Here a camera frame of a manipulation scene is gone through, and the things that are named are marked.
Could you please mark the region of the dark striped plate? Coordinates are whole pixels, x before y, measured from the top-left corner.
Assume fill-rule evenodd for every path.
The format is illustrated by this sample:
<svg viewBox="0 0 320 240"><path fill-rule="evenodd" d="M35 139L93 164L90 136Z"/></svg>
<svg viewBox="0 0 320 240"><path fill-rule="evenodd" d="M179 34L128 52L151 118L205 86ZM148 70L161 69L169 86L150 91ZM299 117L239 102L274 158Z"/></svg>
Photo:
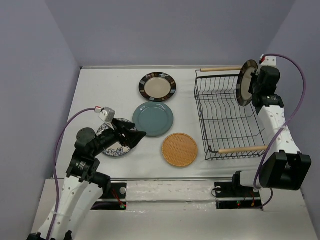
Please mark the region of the dark striped plate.
<svg viewBox="0 0 320 240"><path fill-rule="evenodd" d="M236 84L236 99L240 106L247 106L252 100L252 94L249 92L252 80L252 74L255 74L258 64L250 59L242 66L238 75Z"/></svg>
<svg viewBox="0 0 320 240"><path fill-rule="evenodd" d="M145 75L138 85L139 93L151 102L164 102L170 99L177 90L173 77L164 72L152 72Z"/></svg>

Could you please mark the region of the blue floral white plate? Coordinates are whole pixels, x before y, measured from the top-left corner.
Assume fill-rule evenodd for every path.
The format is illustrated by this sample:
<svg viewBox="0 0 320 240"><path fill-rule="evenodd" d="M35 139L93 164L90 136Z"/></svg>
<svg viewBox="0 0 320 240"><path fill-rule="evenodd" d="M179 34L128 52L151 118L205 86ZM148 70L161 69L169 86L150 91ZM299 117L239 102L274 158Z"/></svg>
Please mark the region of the blue floral white plate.
<svg viewBox="0 0 320 240"><path fill-rule="evenodd" d="M111 133L114 130L114 127L111 126L108 123L103 123L97 130L96 135L100 136L104 132ZM123 155L128 154L131 151L131 148L128 146L122 146L119 142L114 143L112 146L105 148L103 150L103 154L112 157L112 158L118 158Z"/></svg>

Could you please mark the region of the teal ceramic plate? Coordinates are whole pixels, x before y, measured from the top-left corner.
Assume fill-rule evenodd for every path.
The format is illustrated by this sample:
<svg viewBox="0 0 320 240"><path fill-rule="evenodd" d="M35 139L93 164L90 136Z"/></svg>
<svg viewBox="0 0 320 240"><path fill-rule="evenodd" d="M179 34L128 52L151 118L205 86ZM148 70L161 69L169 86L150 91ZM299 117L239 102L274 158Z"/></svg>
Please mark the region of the teal ceramic plate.
<svg viewBox="0 0 320 240"><path fill-rule="evenodd" d="M169 106L161 102L145 102L133 113L132 121L138 131L155 138L166 134L174 123L174 114Z"/></svg>

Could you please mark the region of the black wire dish rack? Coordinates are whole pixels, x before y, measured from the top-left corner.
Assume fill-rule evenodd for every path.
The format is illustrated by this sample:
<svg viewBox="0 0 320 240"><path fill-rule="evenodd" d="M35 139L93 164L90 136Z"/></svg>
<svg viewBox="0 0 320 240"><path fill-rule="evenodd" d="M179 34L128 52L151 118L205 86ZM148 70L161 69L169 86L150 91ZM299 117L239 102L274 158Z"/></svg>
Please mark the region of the black wire dish rack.
<svg viewBox="0 0 320 240"><path fill-rule="evenodd" d="M255 108L238 104L238 71L195 71L194 98L206 160L258 158L265 129Z"/></svg>

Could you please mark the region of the woven bamboo plate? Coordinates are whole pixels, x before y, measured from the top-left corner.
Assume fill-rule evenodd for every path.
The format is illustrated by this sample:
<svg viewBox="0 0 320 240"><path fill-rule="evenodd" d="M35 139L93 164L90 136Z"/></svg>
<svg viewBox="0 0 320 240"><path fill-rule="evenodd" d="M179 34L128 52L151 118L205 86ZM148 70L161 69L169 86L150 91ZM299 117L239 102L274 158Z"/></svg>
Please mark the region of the woven bamboo plate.
<svg viewBox="0 0 320 240"><path fill-rule="evenodd" d="M161 152L168 164L184 168L196 160L198 146L191 136L185 133L174 133L165 138Z"/></svg>

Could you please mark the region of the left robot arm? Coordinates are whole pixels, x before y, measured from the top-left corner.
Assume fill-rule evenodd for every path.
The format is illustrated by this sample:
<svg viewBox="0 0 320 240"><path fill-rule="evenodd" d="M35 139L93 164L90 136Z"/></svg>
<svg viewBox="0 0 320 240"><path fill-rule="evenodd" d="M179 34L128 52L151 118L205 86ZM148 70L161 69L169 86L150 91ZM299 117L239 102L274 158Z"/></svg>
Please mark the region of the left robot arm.
<svg viewBox="0 0 320 240"><path fill-rule="evenodd" d="M77 133L63 187L57 188L57 202L43 225L28 239L71 240L95 202L110 194L111 178L98 172L97 156L115 143L133 149L146 136L144 131L133 130L134 123L113 119L111 125L99 135L89 127Z"/></svg>

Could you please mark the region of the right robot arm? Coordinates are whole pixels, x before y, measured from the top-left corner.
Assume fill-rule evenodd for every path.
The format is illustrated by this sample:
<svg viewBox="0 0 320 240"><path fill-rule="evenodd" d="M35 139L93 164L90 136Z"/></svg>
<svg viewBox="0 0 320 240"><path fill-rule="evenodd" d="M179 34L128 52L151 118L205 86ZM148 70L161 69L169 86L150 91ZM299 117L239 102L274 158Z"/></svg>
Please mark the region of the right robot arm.
<svg viewBox="0 0 320 240"><path fill-rule="evenodd" d="M257 170L237 171L230 183L235 196L250 188L297 191L311 167L309 155L297 147L285 119L282 98L276 94L280 71L273 66L245 63L240 70L236 97L240 106L252 104L267 136L267 149Z"/></svg>

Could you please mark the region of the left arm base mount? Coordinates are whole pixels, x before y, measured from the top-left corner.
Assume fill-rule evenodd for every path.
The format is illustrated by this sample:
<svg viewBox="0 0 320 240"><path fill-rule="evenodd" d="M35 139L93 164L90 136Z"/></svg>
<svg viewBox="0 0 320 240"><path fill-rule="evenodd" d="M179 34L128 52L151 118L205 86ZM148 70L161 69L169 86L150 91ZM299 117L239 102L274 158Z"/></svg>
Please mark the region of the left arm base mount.
<svg viewBox="0 0 320 240"><path fill-rule="evenodd" d="M92 210L125 211L127 209L127 183L112 182L109 192L104 192L94 203Z"/></svg>

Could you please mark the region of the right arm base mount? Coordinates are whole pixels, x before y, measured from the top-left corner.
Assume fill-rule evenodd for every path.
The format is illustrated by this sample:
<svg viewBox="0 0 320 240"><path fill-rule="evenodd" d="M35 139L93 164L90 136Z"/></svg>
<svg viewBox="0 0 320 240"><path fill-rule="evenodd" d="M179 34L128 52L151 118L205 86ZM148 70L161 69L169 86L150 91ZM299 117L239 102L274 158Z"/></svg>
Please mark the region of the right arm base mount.
<svg viewBox="0 0 320 240"><path fill-rule="evenodd" d="M261 208L259 192L252 187L235 187L232 182L215 182L211 195L216 199L217 210Z"/></svg>

